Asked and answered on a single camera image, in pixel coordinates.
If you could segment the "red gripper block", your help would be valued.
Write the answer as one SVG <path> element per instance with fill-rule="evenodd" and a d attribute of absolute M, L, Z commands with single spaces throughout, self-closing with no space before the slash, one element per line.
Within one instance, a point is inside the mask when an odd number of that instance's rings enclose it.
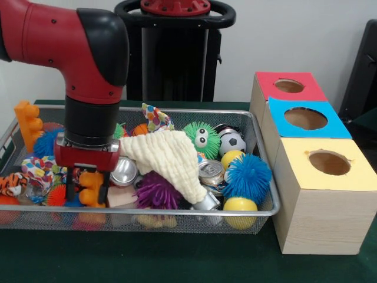
<path fill-rule="evenodd" d="M 64 145 L 64 140 L 56 141 L 54 154 L 57 165 L 68 167 L 66 176 L 65 198 L 72 202 L 75 198 L 75 182 L 77 168 L 85 167 L 104 172 L 103 182 L 98 193 L 98 204 L 105 204 L 108 188 L 110 186 L 110 172 L 112 172 L 119 160 L 120 141 L 114 140 L 107 150 L 102 148 L 90 149 Z"/>

